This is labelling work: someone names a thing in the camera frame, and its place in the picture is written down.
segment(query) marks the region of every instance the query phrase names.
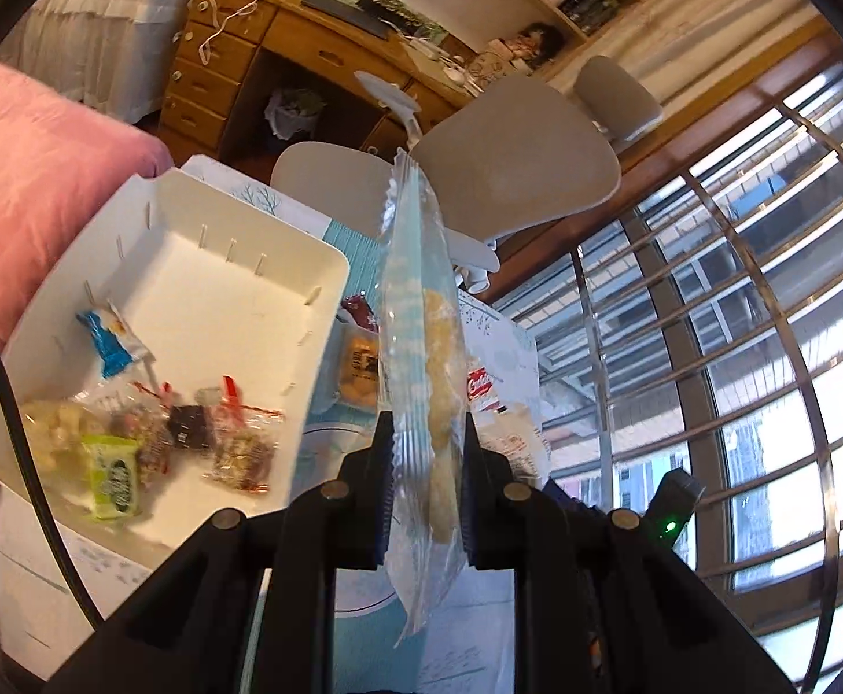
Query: beige curtain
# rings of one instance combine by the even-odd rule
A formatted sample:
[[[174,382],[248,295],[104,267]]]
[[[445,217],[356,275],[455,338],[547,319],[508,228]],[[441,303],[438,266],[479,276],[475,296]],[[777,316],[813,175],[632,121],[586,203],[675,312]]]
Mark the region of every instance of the beige curtain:
[[[604,54],[672,115],[817,15],[807,0],[647,0],[582,50],[551,85],[571,92]]]

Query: white bedspread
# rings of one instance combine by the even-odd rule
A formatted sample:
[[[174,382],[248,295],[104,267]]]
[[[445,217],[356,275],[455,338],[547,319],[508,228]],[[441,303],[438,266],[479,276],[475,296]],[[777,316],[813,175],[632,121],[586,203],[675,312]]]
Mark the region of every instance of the white bedspread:
[[[0,62],[128,123],[160,108],[188,0],[38,0]]]

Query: blue candy wrapper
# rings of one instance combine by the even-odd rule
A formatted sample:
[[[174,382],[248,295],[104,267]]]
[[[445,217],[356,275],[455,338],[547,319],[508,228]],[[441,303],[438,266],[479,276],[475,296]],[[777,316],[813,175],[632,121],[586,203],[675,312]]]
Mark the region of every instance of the blue candy wrapper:
[[[79,312],[77,320],[90,331],[96,352],[103,361],[101,373],[104,378],[118,375],[148,354],[148,348],[131,332],[112,303],[105,308]]]

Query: desk drawer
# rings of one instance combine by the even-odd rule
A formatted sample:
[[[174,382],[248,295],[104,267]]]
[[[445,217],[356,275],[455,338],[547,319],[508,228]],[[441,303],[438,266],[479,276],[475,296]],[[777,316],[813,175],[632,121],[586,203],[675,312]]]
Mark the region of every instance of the desk drawer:
[[[179,130],[187,138],[193,138],[210,149],[217,149],[222,130],[225,129],[225,118],[194,104],[193,101],[167,95],[161,109],[161,124]]]
[[[212,50],[209,64],[203,65],[199,59],[199,45],[214,33],[216,29],[211,25],[188,21],[181,37],[181,45],[177,48],[177,56],[194,65],[202,65],[209,70],[214,70],[221,76],[241,82],[248,65],[251,64],[251,59],[257,49],[256,45],[242,41],[237,36],[219,34],[209,43]]]
[[[281,10],[273,19],[264,47],[307,70],[327,78],[356,96],[376,104],[354,77],[355,70],[366,70],[385,81],[403,87],[408,76],[381,57],[333,31]]]
[[[215,1],[219,22],[223,23],[229,15],[237,13],[244,5],[250,4],[252,0]],[[190,20],[211,27],[212,5],[209,4],[209,0],[191,0],[187,7],[190,11]],[[267,27],[276,13],[277,8],[270,4],[270,0],[261,0],[256,4],[256,10],[250,15],[236,15],[235,18],[225,22],[225,33],[259,44],[264,34],[267,33]]]
[[[239,88],[240,85],[233,80],[177,58],[165,93],[189,99],[217,115],[228,117]]]
[[[430,88],[418,82],[413,82],[406,88],[406,94],[418,101],[418,106],[421,107],[418,124],[421,125],[421,131],[424,133],[427,133],[435,124],[442,123],[457,111]]]

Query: pink bedding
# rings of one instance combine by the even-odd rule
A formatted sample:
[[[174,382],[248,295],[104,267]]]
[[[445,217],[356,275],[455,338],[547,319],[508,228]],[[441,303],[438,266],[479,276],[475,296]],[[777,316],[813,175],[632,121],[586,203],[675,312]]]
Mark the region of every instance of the pink bedding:
[[[45,275],[119,186],[170,166],[157,138],[0,64],[0,348]]]

